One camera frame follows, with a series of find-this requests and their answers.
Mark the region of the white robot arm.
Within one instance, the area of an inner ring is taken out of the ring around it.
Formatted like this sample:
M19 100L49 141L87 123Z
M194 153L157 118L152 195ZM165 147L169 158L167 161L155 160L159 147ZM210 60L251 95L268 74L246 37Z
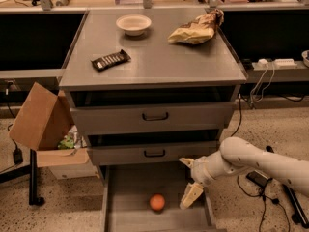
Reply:
M180 158L190 169L194 183L188 183L181 199L180 208L189 208L220 176L239 173L249 167L260 170L289 188L309 195L309 162L257 148L239 137L224 139L219 149L198 159Z

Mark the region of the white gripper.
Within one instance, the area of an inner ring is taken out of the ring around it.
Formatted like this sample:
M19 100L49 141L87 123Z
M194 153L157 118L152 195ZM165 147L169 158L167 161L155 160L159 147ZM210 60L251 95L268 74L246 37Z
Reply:
M208 157L200 157L196 160L179 158L179 161L191 169L191 177L195 181L193 184L187 184L181 199L180 208L185 210L201 196L204 192L203 186L209 186L214 181L213 165Z

